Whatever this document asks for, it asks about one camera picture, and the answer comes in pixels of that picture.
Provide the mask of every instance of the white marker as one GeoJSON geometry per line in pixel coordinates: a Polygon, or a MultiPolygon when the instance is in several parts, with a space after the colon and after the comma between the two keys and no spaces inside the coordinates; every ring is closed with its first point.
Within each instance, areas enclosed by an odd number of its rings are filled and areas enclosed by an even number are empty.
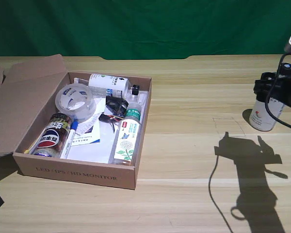
{"type": "Polygon", "coordinates": [[[74,137],[74,134],[76,133],[76,130],[78,128],[78,122],[77,121],[74,121],[71,125],[71,129],[70,129],[70,132],[68,134],[68,138],[65,142],[65,145],[63,147],[63,150],[60,154],[60,158],[61,159],[66,159],[68,154],[69,154],[69,151],[70,151],[70,147],[71,147],[71,144],[72,144],[72,141],[73,141],[73,137],[74,137]]]}

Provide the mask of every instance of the wood grain surface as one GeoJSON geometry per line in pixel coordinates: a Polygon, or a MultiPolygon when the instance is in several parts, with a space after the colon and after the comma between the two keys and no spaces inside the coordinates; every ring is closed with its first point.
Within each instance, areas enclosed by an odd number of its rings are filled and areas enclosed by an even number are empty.
{"type": "MultiPolygon", "coordinates": [[[[153,78],[136,190],[25,177],[0,158],[0,233],[291,233],[291,130],[246,121],[254,80],[279,58],[65,57],[70,71],[153,78]]],[[[0,66],[28,59],[0,57],[0,66]]],[[[291,124],[290,108],[281,119],[291,124]]]]}

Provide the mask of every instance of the green backdrop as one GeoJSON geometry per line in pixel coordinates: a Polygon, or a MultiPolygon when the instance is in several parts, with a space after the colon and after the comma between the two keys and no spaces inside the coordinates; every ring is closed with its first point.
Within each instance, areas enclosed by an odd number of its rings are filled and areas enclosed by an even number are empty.
{"type": "Polygon", "coordinates": [[[291,0],[0,0],[0,56],[282,53],[291,0]]]}

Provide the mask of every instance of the roll of tape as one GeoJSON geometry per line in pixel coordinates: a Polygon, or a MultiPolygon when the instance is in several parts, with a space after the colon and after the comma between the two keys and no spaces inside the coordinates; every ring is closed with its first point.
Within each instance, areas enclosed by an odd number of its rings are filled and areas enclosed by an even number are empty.
{"type": "Polygon", "coordinates": [[[70,84],[61,89],[56,95],[55,104],[61,113],[79,123],[88,120],[96,109],[90,88],[80,83],[70,84]]]}

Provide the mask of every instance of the blue marker cap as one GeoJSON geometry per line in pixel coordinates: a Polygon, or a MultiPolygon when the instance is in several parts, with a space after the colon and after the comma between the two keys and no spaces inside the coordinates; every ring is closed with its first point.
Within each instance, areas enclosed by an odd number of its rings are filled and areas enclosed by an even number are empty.
{"type": "Polygon", "coordinates": [[[77,128],[78,128],[78,122],[77,121],[74,121],[73,123],[72,123],[72,125],[71,125],[71,129],[72,130],[77,130],[77,128]]]}

